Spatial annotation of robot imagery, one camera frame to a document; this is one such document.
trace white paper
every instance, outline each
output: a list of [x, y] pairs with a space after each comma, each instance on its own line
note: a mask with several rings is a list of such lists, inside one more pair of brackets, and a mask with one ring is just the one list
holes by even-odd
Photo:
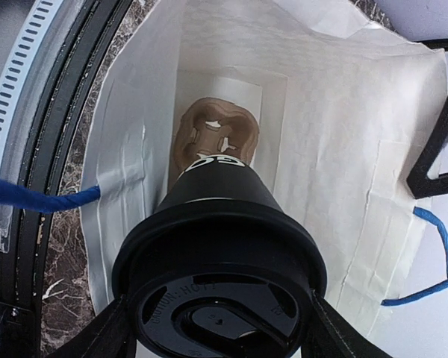
[[[161, 198], [179, 67], [261, 87], [255, 170], [316, 241], [326, 299], [369, 334], [390, 312], [381, 300], [401, 292], [424, 229], [411, 212], [430, 201], [416, 202], [404, 181], [446, 97], [444, 53], [408, 43], [347, 0], [279, 0], [290, 12], [265, 0], [189, 0], [182, 37], [166, 18], [178, 17], [181, 9], [170, 11], [178, 3], [156, 5], [116, 60], [129, 68], [110, 70], [94, 117], [83, 185], [98, 181], [105, 193], [82, 219], [95, 308], [111, 299], [112, 259], [125, 235]], [[158, 59], [163, 53], [168, 60]], [[112, 102], [111, 91], [132, 92], [130, 83], [142, 95]], [[120, 105], [121, 115], [111, 108]], [[150, 135], [132, 133], [137, 123]], [[130, 165], [103, 153], [111, 150]], [[96, 251], [102, 258], [92, 266]]]

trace black cup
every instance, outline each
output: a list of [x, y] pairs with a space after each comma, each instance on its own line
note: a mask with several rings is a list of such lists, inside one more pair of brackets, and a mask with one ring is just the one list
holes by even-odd
[[289, 357], [307, 333], [312, 291], [325, 289], [309, 233], [224, 155], [181, 175], [113, 267], [136, 337], [162, 357]]

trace paper bag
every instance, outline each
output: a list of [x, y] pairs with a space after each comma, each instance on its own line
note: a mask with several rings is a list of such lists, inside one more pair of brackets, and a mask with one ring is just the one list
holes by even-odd
[[82, 186], [102, 189], [81, 213], [97, 311], [122, 241], [177, 174], [176, 123], [205, 96], [259, 121], [252, 166], [315, 239], [326, 299], [369, 335], [422, 236], [412, 209], [430, 203], [404, 180], [443, 106], [444, 53], [347, 0], [160, 0], [112, 65], [87, 144]]

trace marble countertop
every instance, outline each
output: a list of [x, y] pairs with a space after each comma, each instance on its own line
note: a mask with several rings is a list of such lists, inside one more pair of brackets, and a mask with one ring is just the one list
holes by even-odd
[[[134, 0], [114, 36], [82, 110], [67, 154], [60, 194], [77, 192], [80, 188], [88, 133], [107, 70], [155, 1]], [[393, 30], [389, 18], [373, 0], [351, 1], [372, 20]], [[78, 210], [54, 214], [43, 287], [41, 348], [45, 356], [68, 342], [95, 316], [88, 287], [87, 254]]]

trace brown cup holder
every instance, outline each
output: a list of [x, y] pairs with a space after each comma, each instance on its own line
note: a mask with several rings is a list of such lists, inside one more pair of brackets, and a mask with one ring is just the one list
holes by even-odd
[[201, 98], [181, 117], [173, 157], [180, 172], [199, 154], [225, 154], [250, 164], [259, 136], [258, 123], [245, 108], [218, 98]]

